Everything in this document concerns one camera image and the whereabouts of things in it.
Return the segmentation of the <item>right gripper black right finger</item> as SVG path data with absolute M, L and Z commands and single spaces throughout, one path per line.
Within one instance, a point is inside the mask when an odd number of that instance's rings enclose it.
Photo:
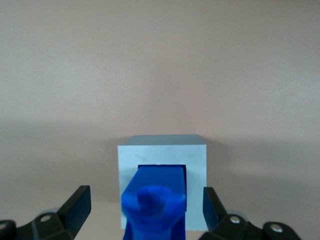
M 202 212 L 208 228 L 201 240 L 299 240 L 282 222 L 269 221 L 258 228 L 236 213 L 228 213 L 213 187 L 203 188 Z

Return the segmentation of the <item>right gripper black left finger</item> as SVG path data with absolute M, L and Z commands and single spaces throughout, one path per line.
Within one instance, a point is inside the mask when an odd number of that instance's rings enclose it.
M 0 221 L 2 240 L 73 240 L 92 209 L 91 189 L 81 185 L 57 210 L 40 214 L 17 227 L 10 219 Z

